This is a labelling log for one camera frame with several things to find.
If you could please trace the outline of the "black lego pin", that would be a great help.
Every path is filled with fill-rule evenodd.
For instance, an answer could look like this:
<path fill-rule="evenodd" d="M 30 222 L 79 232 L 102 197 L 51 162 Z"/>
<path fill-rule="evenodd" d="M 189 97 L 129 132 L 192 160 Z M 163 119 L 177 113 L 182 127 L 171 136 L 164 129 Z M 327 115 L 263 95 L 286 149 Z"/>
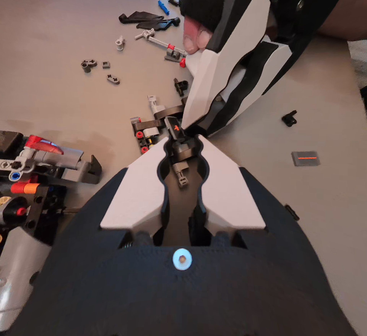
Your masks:
<path fill-rule="evenodd" d="M 291 216 L 293 217 L 295 221 L 300 220 L 299 216 L 296 214 L 296 212 L 292 209 L 290 205 L 286 204 L 284 205 L 284 208 L 291 214 Z"/>

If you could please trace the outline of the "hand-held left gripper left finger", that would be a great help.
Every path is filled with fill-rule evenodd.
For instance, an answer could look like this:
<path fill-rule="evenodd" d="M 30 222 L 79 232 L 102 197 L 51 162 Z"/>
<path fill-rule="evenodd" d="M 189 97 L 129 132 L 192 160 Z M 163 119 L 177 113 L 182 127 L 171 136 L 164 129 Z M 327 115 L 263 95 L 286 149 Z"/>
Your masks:
<path fill-rule="evenodd" d="M 104 230 L 145 232 L 161 246 L 170 216 L 170 138 L 164 137 L 131 163 L 100 223 Z"/>

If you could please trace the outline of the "black grey lego subassembly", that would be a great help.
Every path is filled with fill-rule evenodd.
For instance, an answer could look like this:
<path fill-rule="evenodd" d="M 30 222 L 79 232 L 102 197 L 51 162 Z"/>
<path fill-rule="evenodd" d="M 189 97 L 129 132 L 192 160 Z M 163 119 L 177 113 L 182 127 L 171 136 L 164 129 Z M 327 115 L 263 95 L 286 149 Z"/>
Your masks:
<path fill-rule="evenodd" d="M 186 187 L 189 182 L 184 171 L 189 168 L 188 161 L 197 158 L 197 171 L 204 183 L 209 176 L 209 168 L 202 156 L 203 144 L 198 135 L 190 136 L 182 128 L 185 104 L 166 108 L 164 105 L 158 104 L 155 95 L 148 95 L 147 98 L 154 119 L 143 121 L 138 116 L 130 119 L 140 153 L 144 155 L 158 146 L 163 138 L 163 132 L 167 131 L 168 140 L 163 141 L 163 156 L 161 161 L 157 162 L 158 178 L 165 179 L 170 169 L 173 168 L 178 186 L 180 188 Z"/>

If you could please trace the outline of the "lego car chassis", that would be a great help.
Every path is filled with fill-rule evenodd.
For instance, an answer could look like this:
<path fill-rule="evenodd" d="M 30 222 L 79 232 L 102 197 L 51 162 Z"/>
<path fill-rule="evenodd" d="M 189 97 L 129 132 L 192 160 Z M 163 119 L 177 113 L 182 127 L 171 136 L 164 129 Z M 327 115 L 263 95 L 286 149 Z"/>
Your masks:
<path fill-rule="evenodd" d="M 64 206 L 67 187 L 59 179 L 96 185 L 102 167 L 94 155 L 42 137 L 1 131 L 0 330 L 14 323 L 53 245 L 59 218 L 78 209 Z"/>

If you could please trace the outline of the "dark lego tile red stripe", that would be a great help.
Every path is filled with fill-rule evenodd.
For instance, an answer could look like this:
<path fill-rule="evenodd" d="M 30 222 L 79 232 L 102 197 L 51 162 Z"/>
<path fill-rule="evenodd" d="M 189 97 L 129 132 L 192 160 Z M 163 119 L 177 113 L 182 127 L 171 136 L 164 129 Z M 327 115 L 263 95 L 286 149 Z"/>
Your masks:
<path fill-rule="evenodd" d="M 316 151 L 293 151 L 291 152 L 294 166 L 319 166 L 320 160 Z"/>

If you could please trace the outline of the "person's right hand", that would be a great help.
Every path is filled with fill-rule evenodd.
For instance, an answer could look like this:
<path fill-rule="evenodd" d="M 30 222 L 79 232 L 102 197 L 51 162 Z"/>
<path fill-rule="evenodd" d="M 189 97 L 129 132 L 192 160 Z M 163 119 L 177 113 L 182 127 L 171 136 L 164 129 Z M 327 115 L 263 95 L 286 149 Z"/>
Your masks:
<path fill-rule="evenodd" d="M 183 45 L 188 54 L 194 54 L 199 49 L 204 49 L 211 37 L 212 32 L 201 23 L 187 15 L 184 17 Z"/>

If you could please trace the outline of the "black lego panel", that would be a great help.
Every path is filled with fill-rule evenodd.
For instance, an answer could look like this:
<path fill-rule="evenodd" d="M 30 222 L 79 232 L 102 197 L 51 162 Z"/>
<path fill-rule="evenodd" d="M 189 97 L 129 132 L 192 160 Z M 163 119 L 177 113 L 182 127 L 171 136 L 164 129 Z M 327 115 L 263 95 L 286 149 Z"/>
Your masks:
<path fill-rule="evenodd" d="M 122 14 L 119 16 L 119 21 L 121 24 L 136 24 L 137 29 L 154 31 L 165 31 L 170 26 L 178 27 L 181 23 L 179 17 L 165 19 L 164 16 L 148 13 L 148 12 L 134 12 L 130 16 Z"/>

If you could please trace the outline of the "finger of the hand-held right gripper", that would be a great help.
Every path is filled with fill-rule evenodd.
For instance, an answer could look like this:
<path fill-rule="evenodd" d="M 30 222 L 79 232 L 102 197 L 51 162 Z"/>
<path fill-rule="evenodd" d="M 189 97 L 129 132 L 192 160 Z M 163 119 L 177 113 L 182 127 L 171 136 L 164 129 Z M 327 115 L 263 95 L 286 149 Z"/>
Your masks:
<path fill-rule="evenodd" d="M 207 127 L 207 136 L 230 124 L 264 95 L 292 55 L 288 45 L 274 43 L 265 38 L 243 59 L 246 66 L 237 65 L 234 68 L 227 86 L 220 93 L 224 102 Z"/>
<path fill-rule="evenodd" d="M 187 129 L 205 116 L 212 101 L 226 87 L 232 70 L 265 34 L 270 0 L 251 0 L 222 50 L 205 49 L 186 102 L 182 127 Z"/>

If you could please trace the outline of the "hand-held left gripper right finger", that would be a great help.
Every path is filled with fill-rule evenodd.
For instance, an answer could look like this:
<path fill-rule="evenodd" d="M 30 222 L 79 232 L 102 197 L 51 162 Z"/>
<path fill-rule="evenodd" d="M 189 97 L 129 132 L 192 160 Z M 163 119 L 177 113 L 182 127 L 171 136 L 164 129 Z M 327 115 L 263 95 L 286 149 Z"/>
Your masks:
<path fill-rule="evenodd" d="M 232 241 L 239 231 L 265 229 L 242 168 L 204 136 L 196 135 L 195 142 L 202 182 L 188 222 L 190 244 L 209 246 L 220 233 Z"/>

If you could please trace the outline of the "black connector with axle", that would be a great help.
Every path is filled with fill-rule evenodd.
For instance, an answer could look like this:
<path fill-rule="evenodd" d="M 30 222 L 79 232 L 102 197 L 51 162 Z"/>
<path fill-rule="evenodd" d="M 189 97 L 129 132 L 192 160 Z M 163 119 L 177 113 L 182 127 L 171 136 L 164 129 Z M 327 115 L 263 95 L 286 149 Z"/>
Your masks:
<path fill-rule="evenodd" d="M 287 127 L 292 127 L 297 123 L 297 120 L 295 119 L 295 115 L 297 114 L 297 110 L 293 110 L 288 114 L 285 114 L 282 116 L 281 120 Z"/>

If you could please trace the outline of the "person's right forearm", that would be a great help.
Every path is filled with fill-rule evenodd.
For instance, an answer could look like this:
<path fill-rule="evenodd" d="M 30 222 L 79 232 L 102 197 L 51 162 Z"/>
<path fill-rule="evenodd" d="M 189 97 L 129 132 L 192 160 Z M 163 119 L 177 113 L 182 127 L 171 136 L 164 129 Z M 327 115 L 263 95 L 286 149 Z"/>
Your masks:
<path fill-rule="evenodd" d="M 366 40 L 367 0 L 339 0 L 318 32 L 346 41 Z"/>

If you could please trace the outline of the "black lego pin connector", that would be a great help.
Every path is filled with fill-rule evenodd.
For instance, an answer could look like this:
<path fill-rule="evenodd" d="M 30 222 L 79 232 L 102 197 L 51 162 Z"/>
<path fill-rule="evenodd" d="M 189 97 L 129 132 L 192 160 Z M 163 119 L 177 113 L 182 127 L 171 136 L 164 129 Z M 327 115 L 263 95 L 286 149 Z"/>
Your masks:
<path fill-rule="evenodd" d="M 174 86 L 180 97 L 184 97 L 185 91 L 188 89 L 189 83 L 186 80 L 179 81 L 177 78 L 173 79 Z"/>

